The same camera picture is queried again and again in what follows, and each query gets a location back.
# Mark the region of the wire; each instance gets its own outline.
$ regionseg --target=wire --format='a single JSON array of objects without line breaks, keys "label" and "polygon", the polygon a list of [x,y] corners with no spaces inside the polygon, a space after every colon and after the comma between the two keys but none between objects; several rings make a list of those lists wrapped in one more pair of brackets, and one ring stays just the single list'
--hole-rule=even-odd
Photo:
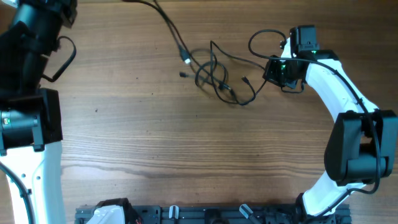
[{"label": "wire", "polygon": [[[147,6],[150,6],[150,7],[154,8],[154,9],[163,17],[164,21],[166,22],[167,26],[168,26],[169,29],[170,29],[170,32],[171,32],[172,35],[173,35],[173,38],[174,38],[175,43],[177,44],[177,47],[180,49],[180,51],[182,50],[181,48],[183,48],[185,51],[187,51],[188,54],[189,54],[189,57],[192,59],[192,61],[193,61],[196,65],[199,66],[199,69],[198,69],[198,70],[195,70],[194,67],[193,67],[193,65],[190,63],[190,68],[191,68],[192,71],[195,73],[195,84],[196,84],[197,87],[200,87],[200,88],[201,88],[204,84],[210,84],[210,85],[212,85],[213,88],[215,89],[215,93],[216,93],[217,97],[218,97],[221,101],[223,101],[223,102],[225,102],[225,103],[229,103],[229,104],[238,104],[238,105],[244,106],[244,105],[246,105],[246,104],[252,102],[252,101],[256,98],[256,95],[261,91],[262,87],[265,85],[266,82],[264,82],[264,83],[262,84],[262,86],[258,89],[258,91],[254,91],[252,85],[251,85],[248,81],[246,81],[246,84],[249,85],[250,89],[251,89],[252,92],[253,92],[253,97],[252,97],[250,100],[248,100],[248,101],[239,102],[238,99],[236,98],[236,95],[234,94],[234,91],[231,89],[230,86],[228,86],[228,85],[226,84],[226,82],[227,82],[227,80],[228,80],[228,70],[226,69],[226,67],[225,67],[222,63],[217,62],[216,55],[213,54],[212,49],[210,49],[210,50],[208,50],[208,49],[195,49],[195,50],[189,51],[187,45],[185,44],[185,42],[184,42],[183,39],[182,39],[182,37],[181,37],[181,35],[180,35],[180,32],[178,31],[177,27],[176,27],[175,24],[171,21],[171,19],[168,17],[168,15],[166,15],[166,13],[164,12],[164,10],[162,9],[162,7],[160,6],[160,4],[159,4],[156,0],[154,0],[154,4],[155,4],[155,5],[153,5],[153,4],[149,3],[149,2],[141,1],[141,0],[123,0],[123,1],[124,1],[124,2],[136,2],[136,3],[145,4],[145,5],[147,5]],[[229,57],[229,58],[232,58],[232,59],[235,59],[235,60],[240,60],[240,61],[243,61],[243,62],[247,62],[247,63],[250,63],[250,64],[252,64],[252,65],[255,65],[255,66],[257,66],[257,67],[259,67],[259,68],[265,70],[265,68],[264,68],[262,65],[259,65],[259,64],[256,63],[256,62],[252,62],[252,61],[247,60],[247,59],[244,59],[244,58],[239,58],[239,57],[230,55],[230,54],[226,53],[224,50],[221,50],[214,42],[213,42],[212,44],[214,44],[214,45],[216,46],[216,48],[217,48],[218,50],[220,50],[221,53],[223,53],[224,55],[226,55],[226,56]],[[209,63],[209,62],[204,63],[204,64],[199,63],[198,60],[193,56],[193,54],[194,54],[195,52],[199,52],[199,51],[207,51],[207,52],[210,52],[210,54],[211,54],[211,60],[210,60],[210,62],[213,61],[213,57],[214,57],[214,61],[215,61],[216,63],[214,63],[214,64],[213,64],[213,63]],[[210,66],[210,65],[211,65],[212,67],[210,68],[210,72],[209,72],[209,71],[206,69],[206,67],[208,67],[208,66]],[[214,72],[215,72],[217,66],[221,66],[222,69],[224,70],[224,76],[223,76],[222,80],[219,80],[219,79],[217,79],[217,78],[215,78],[215,77],[213,76],[213,74],[214,74]],[[207,77],[201,76],[201,75],[199,74],[201,71],[204,71],[204,72],[207,74]],[[232,97],[234,98],[234,101],[228,101],[228,100],[222,99],[222,97],[221,97],[220,94],[218,93],[217,88],[219,88],[220,90],[224,90],[224,89],[229,90],[229,92],[231,93]]]},{"label": "wire", "polygon": [[281,35],[282,37],[283,37],[283,43],[281,42],[281,47],[284,47],[284,45],[286,44],[286,42],[287,42],[287,39],[286,39],[286,36],[285,36],[285,34],[284,33],[282,33],[281,31],[279,31],[279,30],[275,30],[275,29],[263,29],[263,30],[259,30],[259,31],[257,31],[255,34],[253,34],[253,36],[251,37],[251,39],[253,39],[253,38],[255,38],[255,36],[257,36],[257,35],[259,35],[259,34],[261,34],[261,33],[265,33],[265,32],[273,32],[273,33],[276,33],[276,34],[279,34],[279,35]]},{"label": "wire", "polygon": [[71,56],[69,57],[69,59],[60,67],[60,69],[58,69],[58,71],[54,74],[54,76],[52,78],[46,76],[46,75],[42,75],[42,78],[46,79],[49,82],[55,82],[58,80],[58,78],[62,75],[62,73],[68,68],[68,66],[72,63],[73,59],[75,59],[76,57],[76,46],[75,43],[73,43],[73,41],[71,40],[71,38],[66,37],[66,36],[60,36],[57,40],[57,44],[58,46],[60,45],[60,40],[62,39],[67,39],[69,40],[72,45],[73,45],[73,52],[71,54]]},{"label": "wire", "polygon": [[27,193],[25,185],[2,162],[0,162],[0,170],[2,170],[11,179],[11,181],[13,181],[17,185],[19,194],[24,199],[28,222],[29,222],[29,224],[33,224],[34,216],[33,216],[33,211],[32,211],[32,207],[31,207],[32,203],[30,201],[30,197],[29,197],[29,194]]},{"label": "wire", "polygon": [[368,109],[366,109],[365,105],[363,104],[362,99],[358,96],[358,94],[355,92],[355,90],[353,89],[353,87],[348,83],[348,81],[334,68],[331,68],[329,65],[326,65],[324,63],[315,61],[315,60],[307,60],[307,59],[301,59],[301,58],[278,58],[278,57],[269,57],[266,55],[262,55],[259,54],[255,51],[253,51],[253,49],[251,48],[251,42],[253,40],[253,38],[255,38],[255,36],[257,36],[258,34],[262,33],[262,32],[268,32],[265,30],[260,30],[258,32],[256,32],[255,34],[253,34],[251,36],[251,38],[249,39],[249,43],[248,43],[248,47],[249,47],[249,51],[260,58],[265,58],[265,59],[269,59],[269,60],[292,60],[292,61],[298,61],[298,62],[308,62],[308,63],[314,63],[317,65],[320,65],[322,67],[325,67],[327,69],[329,69],[332,73],[334,73],[337,77],[339,77],[339,79],[341,81],[343,81],[343,83],[347,86],[348,90],[351,92],[351,94],[354,96],[355,100],[357,101],[357,104],[361,107],[361,109],[364,111],[365,117],[368,120],[368,123],[371,127],[371,132],[372,132],[372,136],[373,136],[373,143],[374,143],[374,147],[375,147],[375,151],[376,151],[376,175],[375,175],[375,182],[373,185],[372,190],[363,190],[363,189],[358,189],[358,188],[353,188],[353,189],[347,189],[347,191],[337,200],[335,201],[331,206],[329,206],[327,209],[325,209],[324,211],[322,211],[319,215],[317,215],[316,217],[322,217],[324,216],[326,213],[328,213],[329,211],[331,211],[332,209],[334,209],[337,205],[339,205],[347,196],[349,196],[352,192],[360,192],[363,194],[374,194],[380,185],[380,178],[381,178],[381,174],[380,174],[380,143],[379,143],[379,138],[377,136],[377,132],[376,132],[376,128],[374,126],[373,120],[369,114]]}]

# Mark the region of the white plastic part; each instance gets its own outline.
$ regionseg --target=white plastic part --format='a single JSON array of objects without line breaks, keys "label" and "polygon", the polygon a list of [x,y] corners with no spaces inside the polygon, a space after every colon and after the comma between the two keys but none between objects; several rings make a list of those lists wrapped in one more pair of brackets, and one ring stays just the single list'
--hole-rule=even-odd
[{"label": "white plastic part", "polygon": [[[377,106],[362,95],[362,93],[355,87],[354,83],[347,77],[339,61],[333,59],[323,59],[318,61],[336,69],[341,76],[347,80],[359,98],[362,99],[364,106],[370,113],[377,109]],[[336,121],[339,113],[344,113],[349,110],[357,113],[364,112],[358,105],[357,100],[354,98],[348,87],[329,69],[322,67],[321,65],[311,63],[308,66],[305,81],[321,97],[334,121]]]},{"label": "white plastic part", "polygon": [[124,211],[119,205],[97,208],[87,224],[124,224]]},{"label": "white plastic part", "polygon": [[[33,146],[8,149],[0,161],[10,169],[26,189],[32,201],[34,223],[66,223],[61,190],[61,142],[45,145],[42,152]],[[9,182],[15,224],[28,223],[24,200],[15,183]]]},{"label": "white plastic part", "polygon": [[1,0],[1,1],[6,3],[9,6],[18,7],[17,0]]},{"label": "white plastic part", "polygon": [[292,57],[292,55],[290,54],[290,38],[288,38],[286,40],[284,51],[282,52],[282,55],[280,57],[284,57],[284,58]]},{"label": "white plastic part", "polygon": [[179,208],[178,206],[176,206],[176,205],[170,206],[170,209],[169,209],[169,218],[170,218],[170,219],[171,219],[171,218],[178,219],[178,218],[179,218],[179,215],[180,215],[180,208]]},{"label": "white plastic part", "polygon": [[[335,181],[329,178],[326,171],[324,171],[316,184],[310,190],[306,191],[303,195],[305,210],[309,215],[319,215],[330,205],[335,203],[344,193],[346,193],[347,189],[361,189],[364,186],[365,184],[362,183],[354,183],[347,184],[344,187],[339,187],[337,186]],[[333,214],[335,211],[336,207],[333,208],[331,212],[328,212],[325,215]]]},{"label": "white plastic part", "polygon": [[246,204],[242,204],[239,206],[239,211],[245,218],[249,218],[251,214],[253,214],[253,211],[250,209],[250,207]]}]

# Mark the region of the black cable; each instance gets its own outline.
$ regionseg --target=black cable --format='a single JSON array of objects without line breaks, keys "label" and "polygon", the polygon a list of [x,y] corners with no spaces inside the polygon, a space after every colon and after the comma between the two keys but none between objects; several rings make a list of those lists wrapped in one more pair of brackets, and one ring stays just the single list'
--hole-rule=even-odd
[{"label": "black cable", "polygon": [[264,82],[262,83],[262,85],[260,86],[260,88],[257,90],[256,95],[259,94],[259,92],[262,90],[262,87],[264,87],[264,85],[267,83],[267,80],[264,80]]},{"label": "black cable", "polygon": [[35,221],[32,211],[32,202],[30,201],[30,197],[29,194],[27,193],[24,183],[22,183],[19,180],[19,178],[11,170],[9,170],[2,162],[0,162],[0,170],[2,170],[11,179],[11,181],[17,185],[19,194],[22,197],[22,199],[24,199],[28,222],[29,224],[33,224]]},{"label": "black cable", "polygon": [[259,35],[259,34],[261,34],[261,33],[265,33],[265,32],[273,32],[273,33],[276,33],[276,34],[281,35],[281,36],[283,37],[284,40],[280,42],[280,46],[281,46],[282,49],[285,47],[285,44],[287,43],[287,39],[286,39],[285,34],[282,33],[281,31],[275,30],[275,29],[263,29],[263,30],[259,30],[259,31],[257,31],[255,34],[253,34],[253,36],[252,36],[251,39],[253,39],[255,36],[257,36],[257,35]]},{"label": "black cable", "polygon": [[71,38],[66,37],[66,36],[60,36],[57,40],[57,45],[60,45],[60,40],[62,39],[67,39],[69,40],[72,45],[73,45],[73,52],[71,54],[71,56],[69,57],[69,59],[60,67],[60,69],[58,69],[58,71],[54,74],[54,76],[52,78],[46,76],[46,75],[42,75],[42,78],[46,79],[49,82],[55,82],[57,81],[57,79],[62,75],[62,73],[68,68],[68,66],[72,63],[73,59],[75,59],[76,57],[76,46],[75,43],[73,43],[73,41],[71,40]]},{"label": "black cable", "polygon": [[[127,2],[142,2],[142,1],[135,1],[135,0],[124,0],[124,1],[127,1]],[[220,86],[226,85],[225,80],[226,80],[226,77],[228,77],[228,71],[227,71],[227,69],[225,68],[225,66],[222,65],[222,64],[220,64],[220,63],[215,63],[215,64],[214,64],[214,67],[211,69],[211,72],[207,71],[207,70],[205,69],[205,67],[208,66],[208,65],[206,65],[206,66],[201,65],[201,64],[194,58],[194,56],[193,56],[193,53],[195,53],[196,51],[199,51],[199,50],[201,50],[201,49],[195,49],[195,50],[189,51],[187,45],[185,44],[185,42],[184,42],[183,39],[181,38],[180,32],[178,31],[178,29],[177,29],[177,27],[175,26],[175,24],[170,20],[170,18],[168,17],[168,15],[166,15],[166,13],[163,11],[163,9],[162,9],[161,6],[159,5],[159,3],[158,3],[156,0],[154,0],[154,2],[155,2],[156,6],[157,6],[157,8],[158,8],[158,12],[159,12],[159,13],[162,15],[162,17],[165,19],[167,25],[168,25],[169,27],[170,27],[170,25],[171,25],[171,26],[174,28],[174,31],[177,33],[177,36],[178,36],[178,38],[180,39],[180,42],[181,42],[181,44],[183,45],[184,49],[185,49],[187,52],[189,52],[190,58],[199,66],[200,69],[199,69],[198,71],[202,71],[202,70],[203,70],[204,72],[206,72],[206,73],[208,74],[208,76],[207,76],[206,78],[202,78],[202,80],[204,80],[203,84],[204,84],[204,83],[208,83],[208,82],[206,82],[206,81],[208,80],[208,77],[213,77],[213,81],[212,81],[212,83],[211,83],[211,85],[213,86],[213,88],[217,88],[216,85],[215,85],[215,83],[214,83],[214,79],[219,83]],[[214,42],[213,42],[213,44],[216,46],[216,48],[217,48],[221,53],[225,54],[227,57],[233,58],[233,59],[236,59],[236,60],[241,60],[241,61],[243,61],[243,62],[251,63],[251,64],[253,64],[253,65],[255,65],[255,66],[257,66],[257,67],[259,67],[259,68],[265,70],[265,68],[264,68],[263,66],[259,65],[259,64],[256,63],[256,62],[252,62],[252,61],[250,61],[250,60],[246,60],[246,59],[243,59],[243,58],[239,58],[239,57],[235,57],[235,56],[233,56],[233,55],[230,55],[230,54],[226,53],[225,51],[221,50]],[[217,61],[217,58],[216,58],[215,54],[212,54],[211,51],[212,51],[212,50],[210,49],[211,60],[212,60],[213,57],[214,57],[214,58],[215,58],[215,61]],[[224,69],[224,77],[223,77],[223,82],[222,82],[222,83],[221,83],[219,80],[217,80],[217,79],[213,76],[213,73],[214,73],[214,71],[215,71],[217,65],[221,65],[221,66],[223,67],[223,69]],[[199,74],[198,74],[198,71],[195,73],[195,84],[196,84],[198,87],[201,87],[201,86],[198,84],[198,78],[200,77]],[[259,90],[258,90],[257,92],[255,92],[255,91],[253,90],[254,93],[253,93],[252,99],[250,99],[249,101],[246,101],[246,102],[244,102],[244,103],[239,103],[239,101],[238,101],[237,99],[235,99],[236,102],[226,101],[226,100],[224,100],[224,99],[222,99],[222,98],[220,97],[220,95],[218,94],[218,90],[215,90],[215,92],[216,92],[217,97],[218,97],[221,101],[224,101],[225,103],[239,104],[239,105],[242,105],[242,106],[243,106],[243,105],[246,105],[246,104],[252,102],[252,101],[256,98],[256,94],[259,93],[259,91],[262,89],[262,87],[263,87],[264,85],[265,85],[265,82],[264,82],[263,85],[259,88]]]},{"label": "black cable", "polygon": [[325,209],[323,212],[321,212],[319,215],[317,215],[316,217],[322,217],[324,216],[324,214],[328,213],[330,210],[332,210],[333,208],[335,208],[339,203],[341,203],[347,196],[349,196],[352,192],[360,192],[363,194],[374,194],[380,185],[380,179],[381,179],[381,174],[380,174],[380,143],[379,143],[379,138],[377,136],[377,132],[376,132],[376,128],[374,126],[373,120],[369,114],[369,111],[366,109],[365,105],[363,104],[362,99],[356,94],[356,92],[354,91],[353,87],[348,83],[348,81],[334,68],[331,68],[330,66],[318,62],[318,61],[314,61],[314,60],[307,60],[307,59],[301,59],[301,58],[278,58],[278,57],[269,57],[266,55],[262,55],[259,53],[256,53],[255,51],[253,51],[253,49],[251,48],[251,42],[253,40],[253,38],[255,38],[255,36],[257,36],[258,34],[264,32],[265,30],[260,30],[258,32],[256,32],[255,34],[252,35],[252,37],[249,39],[249,43],[248,43],[248,47],[249,47],[249,51],[260,58],[265,58],[265,59],[269,59],[269,60],[293,60],[293,61],[298,61],[298,62],[307,62],[307,63],[314,63],[317,65],[320,65],[322,67],[325,67],[327,69],[329,69],[332,73],[334,73],[337,77],[339,77],[339,79],[341,81],[343,81],[343,83],[347,86],[347,88],[350,90],[351,94],[354,96],[355,100],[357,101],[357,104],[361,107],[361,109],[364,111],[365,117],[368,120],[368,123],[371,127],[371,132],[372,132],[372,136],[373,136],[373,143],[375,146],[375,151],[376,151],[376,175],[375,175],[375,182],[373,185],[372,190],[363,190],[363,189],[357,189],[357,188],[353,188],[353,189],[347,189],[347,191],[335,202],[333,203],[330,207],[328,207],[327,209]]}]

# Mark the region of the table surface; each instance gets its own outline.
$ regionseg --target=table surface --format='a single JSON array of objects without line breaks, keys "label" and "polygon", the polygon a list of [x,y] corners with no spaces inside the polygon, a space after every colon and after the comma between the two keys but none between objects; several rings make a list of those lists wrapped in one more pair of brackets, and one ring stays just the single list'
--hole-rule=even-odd
[{"label": "table surface", "polygon": [[[75,209],[127,197],[134,205],[292,203],[324,171],[323,153],[333,120],[311,88],[285,94],[266,84],[248,106],[231,106],[210,88],[180,78],[190,72],[170,32],[153,9],[109,0],[80,1],[73,29],[76,59],[56,83],[62,124],[62,191],[67,220]],[[398,111],[397,1],[161,1],[190,49],[214,40],[225,51],[265,65],[247,48],[261,29],[315,24],[322,49],[333,49],[344,70],[371,101]],[[12,11],[0,6],[1,29]],[[253,46],[280,55],[280,37],[260,35]],[[46,68],[57,71],[72,46],[62,42]],[[219,60],[241,98],[262,71]],[[201,62],[209,55],[199,55]],[[397,168],[375,195],[347,202],[354,223],[398,223]],[[0,223],[12,223],[4,175]]]}]

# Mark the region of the wood grain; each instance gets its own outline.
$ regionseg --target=wood grain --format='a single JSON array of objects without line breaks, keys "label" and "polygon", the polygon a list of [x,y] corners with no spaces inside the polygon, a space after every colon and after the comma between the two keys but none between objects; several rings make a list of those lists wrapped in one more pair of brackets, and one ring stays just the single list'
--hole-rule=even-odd
[{"label": "wood grain", "polygon": [[[225,51],[255,60],[247,42],[260,29],[288,33],[315,24],[323,49],[333,49],[356,86],[380,108],[398,111],[398,2],[394,1],[163,1],[191,49],[214,40]],[[0,6],[1,28],[9,22]],[[295,200],[324,171],[333,120],[313,89],[283,94],[268,84],[246,107],[229,106],[197,89],[162,18],[128,3],[83,3],[73,29],[75,61],[53,84],[63,119],[62,189],[69,223],[75,209],[128,197],[136,205],[274,203]],[[253,46],[280,54],[277,35]],[[72,46],[62,42],[46,69],[53,74]],[[219,56],[242,98],[262,72]],[[204,62],[208,55],[202,55]],[[376,195],[354,194],[354,223],[398,222],[397,169]],[[0,181],[0,223],[12,208]]]}]

